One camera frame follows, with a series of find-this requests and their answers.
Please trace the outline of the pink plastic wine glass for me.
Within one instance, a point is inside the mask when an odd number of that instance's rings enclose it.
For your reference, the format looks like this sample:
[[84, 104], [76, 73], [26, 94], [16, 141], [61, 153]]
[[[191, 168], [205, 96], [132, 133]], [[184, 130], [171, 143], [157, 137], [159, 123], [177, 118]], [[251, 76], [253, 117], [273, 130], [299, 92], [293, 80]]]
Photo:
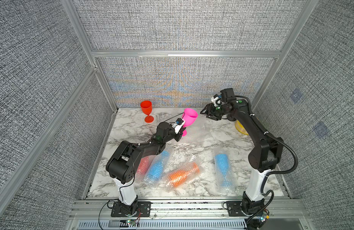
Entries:
[[183, 132], [182, 132], [182, 136], [186, 136], [187, 135], [187, 131], [186, 131], [186, 127], [192, 125], [196, 119], [198, 117], [198, 113], [192, 109], [192, 108], [186, 108], [184, 110], [184, 114], [183, 114], [183, 117], [182, 117], [182, 120], [184, 121], [184, 124], [183, 124]]

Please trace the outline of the red plastic wine glass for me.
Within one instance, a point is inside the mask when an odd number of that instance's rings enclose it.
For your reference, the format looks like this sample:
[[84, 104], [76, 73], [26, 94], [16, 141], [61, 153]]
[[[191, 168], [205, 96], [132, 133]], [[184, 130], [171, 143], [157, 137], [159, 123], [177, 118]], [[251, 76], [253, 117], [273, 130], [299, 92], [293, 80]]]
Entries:
[[145, 117], [145, 122], [146, 123], [152, 123], [154, 121], [154, 117], [151, 116], [153, 107], [151, 101], [143, 101], [140, 104], [142, 112], [146, 115]]

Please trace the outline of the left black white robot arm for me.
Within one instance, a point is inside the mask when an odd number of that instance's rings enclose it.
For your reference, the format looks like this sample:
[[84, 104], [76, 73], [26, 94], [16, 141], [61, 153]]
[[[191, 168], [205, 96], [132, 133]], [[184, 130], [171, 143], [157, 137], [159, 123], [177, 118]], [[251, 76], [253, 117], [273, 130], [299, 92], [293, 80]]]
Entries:
[[106, 171], [113, 178], [119, 192], [116, 207], [126, 215], [133, 215], [137, 211], [138, 196], [134, 190], [136, 172], [141, 159], [160, 155], [171, 140], [180, 141], [185, 121], [181, 118], [173, 124], [161, 122], [156, 133], [144, 143], [122, 141], [106, 164]]

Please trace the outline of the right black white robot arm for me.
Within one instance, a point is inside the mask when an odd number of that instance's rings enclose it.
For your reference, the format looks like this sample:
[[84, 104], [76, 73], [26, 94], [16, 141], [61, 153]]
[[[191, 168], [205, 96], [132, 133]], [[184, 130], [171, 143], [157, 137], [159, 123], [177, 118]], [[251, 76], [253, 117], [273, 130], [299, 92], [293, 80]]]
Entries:
[[249, 185], [243, 193], [241, 210], [247, 215], [254, 215], [265, 208], [264, 197], [268, 180], [268, 173], [272, 172], [280, 162], [283, 145], [274, 138], [256, 118], [247, 97], [226, 100], [221, 105], [207, 104], [200, 112], [207, 118], [215, 121], [223, 119], [239, 121], [254, 143], [253, 150], [248, 155], [252, 172]]

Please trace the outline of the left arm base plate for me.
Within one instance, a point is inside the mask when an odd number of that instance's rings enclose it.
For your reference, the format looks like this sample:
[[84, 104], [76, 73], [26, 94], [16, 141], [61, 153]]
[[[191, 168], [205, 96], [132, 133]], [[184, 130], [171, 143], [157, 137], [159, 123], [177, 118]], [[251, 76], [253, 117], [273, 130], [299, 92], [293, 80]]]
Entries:
[[130, 206], [123, 203], [115, 203], [112, 206], [111, 217], [113, 218], [136, 218], [136, 217], [149, 217], [151, 212], [152, 202], [136, 201]]

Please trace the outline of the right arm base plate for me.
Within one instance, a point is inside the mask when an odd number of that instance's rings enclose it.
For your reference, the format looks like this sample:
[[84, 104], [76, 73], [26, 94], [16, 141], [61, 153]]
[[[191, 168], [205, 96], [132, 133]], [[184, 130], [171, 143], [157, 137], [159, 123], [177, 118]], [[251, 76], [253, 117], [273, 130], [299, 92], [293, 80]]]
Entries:
[[241, 204], [241, 200], [237, 201], [227, 201], [224, 204], [224, 207], [228, 211], [230, 217], [250, 217], [254, 214], [257, 214], [259, 210], [264, 207], [264, 199], [258, 202], [254, 202], [253, 206], [251, 203]]

